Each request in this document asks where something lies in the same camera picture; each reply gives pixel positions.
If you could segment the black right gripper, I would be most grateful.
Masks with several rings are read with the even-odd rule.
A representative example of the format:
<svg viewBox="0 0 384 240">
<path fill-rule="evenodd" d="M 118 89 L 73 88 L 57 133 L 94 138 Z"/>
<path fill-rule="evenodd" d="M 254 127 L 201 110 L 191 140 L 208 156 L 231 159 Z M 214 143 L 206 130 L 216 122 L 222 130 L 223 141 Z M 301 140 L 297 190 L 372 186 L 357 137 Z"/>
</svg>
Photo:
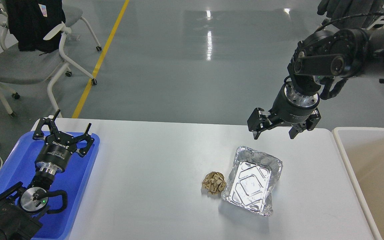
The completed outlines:
<svg viewBox="0 0 384 240">
<path fill-rule="evenodd" d="M 259 107 L 253 110 L 247 120 L 248 130 L 257 140 L 265 130 L 291 125 L 289 136 L 294 139 L 299 133 L 312 131 L 316 127 L 321 119 L 317 109 L 319 102 L 319 94 L 303 95 L 294 88 L 292 82 L 284 83 L 270 110 Z"/>
</svg>

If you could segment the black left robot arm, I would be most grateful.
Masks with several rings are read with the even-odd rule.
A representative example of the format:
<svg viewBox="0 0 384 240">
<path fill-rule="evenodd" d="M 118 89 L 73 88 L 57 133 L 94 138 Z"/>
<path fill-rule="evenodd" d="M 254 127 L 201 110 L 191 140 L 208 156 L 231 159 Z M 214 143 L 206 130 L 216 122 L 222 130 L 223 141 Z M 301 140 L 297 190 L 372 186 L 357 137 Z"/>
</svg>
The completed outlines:
<svg viewBox="0 0 384 240">
<path fill-rule="evenodd" d="M 30 184 L 24 187 L 19 181 L 0 193 L 0 240 L 30 240 L 43 227 L 41 217 L 68 208 L 67 191 L 50 188 L 55 176 L 66 171 L 73 154 L 85 157 L 95 138 L 89 132 L 91 123 L 78 136 L 60 131 L 55 124 L 59 113 L 41 118 L 33 133 L 32 139 L 43 141 L 43 147 L 34 162 Z"/>
</svg>

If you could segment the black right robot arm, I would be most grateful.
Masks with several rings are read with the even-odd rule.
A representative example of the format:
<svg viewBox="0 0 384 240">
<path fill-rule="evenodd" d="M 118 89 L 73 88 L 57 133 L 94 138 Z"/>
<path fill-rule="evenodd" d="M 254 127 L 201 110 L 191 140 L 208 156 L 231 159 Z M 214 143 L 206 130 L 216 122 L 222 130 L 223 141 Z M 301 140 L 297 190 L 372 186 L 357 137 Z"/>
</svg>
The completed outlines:
<svg viewBox="0 0 384 240">
<path fill-rule="evenodd" d="M 322 118 L 317 108 L 320 101 L 337 96 L 350 78 L 377 78 L 384 82 L 384 28 L 325 30 L 336 22 L 364 16 L 384 17 L 384 13 L 331 20 L 298 42 L 287 66 L 289 75 L 272 108 L 255 108 L 247 120 L 254 139 L 279 126 L 291 126 L 291 139 L 305 130 L 313 130 Z"/>
</svg>

